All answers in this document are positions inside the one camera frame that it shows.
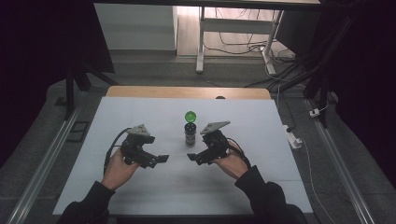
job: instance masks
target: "power strip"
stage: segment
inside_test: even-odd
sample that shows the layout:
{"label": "power strip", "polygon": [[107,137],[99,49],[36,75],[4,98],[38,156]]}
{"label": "power strip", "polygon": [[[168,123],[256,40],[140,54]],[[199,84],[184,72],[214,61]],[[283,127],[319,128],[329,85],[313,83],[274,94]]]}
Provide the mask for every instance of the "power strip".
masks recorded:
{"label": "power strip", "polygon": [[292,132],[288,132],[288,125],[283,125],[283,129],[285,130],[286,137],[288,138],[289,144],[292,149],[298,149],[301,147],[301,143],[303,142],[300,138],[296,138]]}

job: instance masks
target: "person's left hand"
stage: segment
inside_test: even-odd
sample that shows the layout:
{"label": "person's left hand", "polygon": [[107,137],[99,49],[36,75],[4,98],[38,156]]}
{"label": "person's left hand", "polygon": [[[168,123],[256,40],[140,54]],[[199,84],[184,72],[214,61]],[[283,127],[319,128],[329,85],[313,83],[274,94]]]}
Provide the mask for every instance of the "person's left hand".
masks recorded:
{"label": "person's left hand", "polygon": [[132,177],[139,166],[140,164],[136,162],[131,165],[126,164],[120,149],[117,149],[108,163],[102,184],[108,189],[116,190]]}

